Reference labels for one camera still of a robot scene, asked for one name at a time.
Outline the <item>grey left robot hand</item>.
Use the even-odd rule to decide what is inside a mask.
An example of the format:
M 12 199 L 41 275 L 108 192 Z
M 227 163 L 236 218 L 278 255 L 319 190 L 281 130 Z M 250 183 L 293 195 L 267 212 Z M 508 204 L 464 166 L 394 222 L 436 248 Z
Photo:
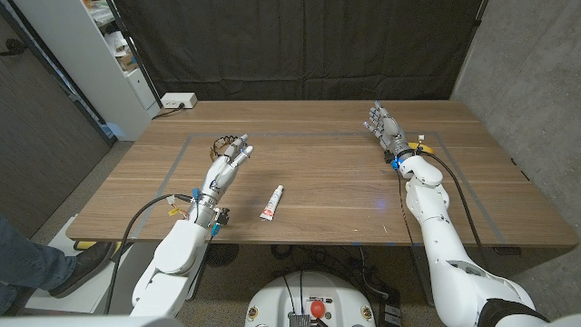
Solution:
M 213 216 L 214 208 L 233 183 L 237 172 L 251 156 L 252 145 L 247 145 L 247 134 L 243 134 L 230 144 L 224 154 L 219 156 L 206 174 L 200 194 L 197 195 L 188 211 L 188 220 L 207 228 Z

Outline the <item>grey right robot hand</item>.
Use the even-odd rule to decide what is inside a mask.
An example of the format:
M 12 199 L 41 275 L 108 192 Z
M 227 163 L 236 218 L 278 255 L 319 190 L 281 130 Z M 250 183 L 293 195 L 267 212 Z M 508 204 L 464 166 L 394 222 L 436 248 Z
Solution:
M 391 153 L 397 161 L 405 161 L 413 153 L 403 129 L 395 118 L 380 103 L 375 101 L 369 109 L 369 120 L 364 126 L 379 140 L 379 145 Z

